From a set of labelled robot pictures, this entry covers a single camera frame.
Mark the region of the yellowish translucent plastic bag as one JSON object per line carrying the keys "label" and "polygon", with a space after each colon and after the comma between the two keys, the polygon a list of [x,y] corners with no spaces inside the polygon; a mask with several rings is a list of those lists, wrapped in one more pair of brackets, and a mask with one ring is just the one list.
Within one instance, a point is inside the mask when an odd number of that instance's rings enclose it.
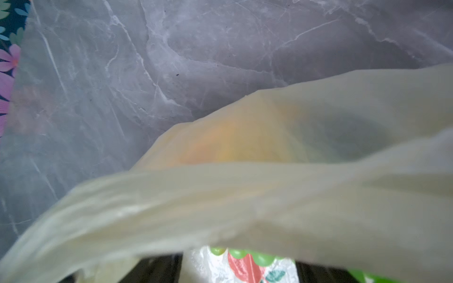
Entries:
{"label": "yellowish translucent plastic bag", "polygon": [[4,283],[121,280],[202,246],[453,280],[453,66],[259,90],[74,187],[1,260]]}

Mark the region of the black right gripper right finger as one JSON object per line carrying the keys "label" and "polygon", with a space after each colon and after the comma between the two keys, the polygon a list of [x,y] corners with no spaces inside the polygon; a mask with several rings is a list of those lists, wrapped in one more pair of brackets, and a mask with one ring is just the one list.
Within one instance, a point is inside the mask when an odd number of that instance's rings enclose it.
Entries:
{"label": "black right gripper right finger", "polygon": [[300,283],[359,283],[349,272],[296,261]]}

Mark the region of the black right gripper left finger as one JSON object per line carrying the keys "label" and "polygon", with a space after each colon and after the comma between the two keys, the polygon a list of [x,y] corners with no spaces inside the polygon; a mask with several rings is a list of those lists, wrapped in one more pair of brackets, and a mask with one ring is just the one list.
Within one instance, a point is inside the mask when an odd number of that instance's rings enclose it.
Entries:
{"label": "black right gripper left finger", "polygon": [[119,283],[178,283],[183,254],[145,258]]}

